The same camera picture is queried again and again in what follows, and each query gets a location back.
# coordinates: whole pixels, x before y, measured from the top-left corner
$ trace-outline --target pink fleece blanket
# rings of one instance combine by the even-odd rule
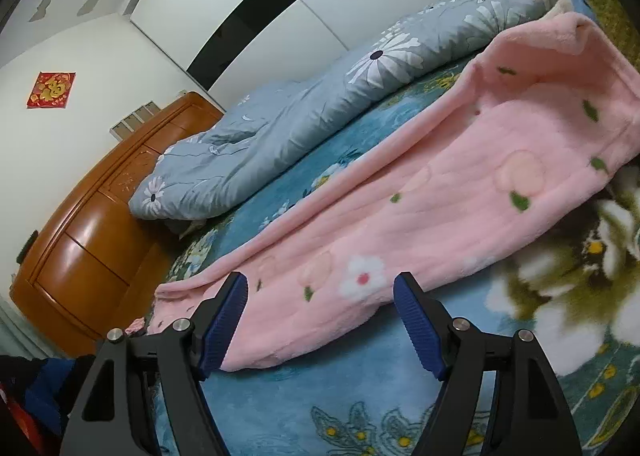
[[[500,33],[449,93],[254,239],[165,283],[150,332],[231,271],[249,300],[223,364],[267,367],[369,319],[411,271],[425,289],[545,232],[640,151],[640,75],[575,13]]]

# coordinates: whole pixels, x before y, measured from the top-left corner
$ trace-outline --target light blue fabric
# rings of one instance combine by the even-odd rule
[[[587,16],[590,20],[594,21],[594,22],[598,22],[598,19],[596,17],[596,14],[593,12],[593,10],[591,10],[591,7],[589,7],[589,4],[587,3],[587,0],[571,0],[571,5],[574,6],[574,11],[580,14],[584,14],[585,16]]]
[[[399,20],[322,75],[266,86],[158,159],[129,202],[143,219],[202,219],[244,202],[372,103],[545,14],[557,0],[444,0]]]

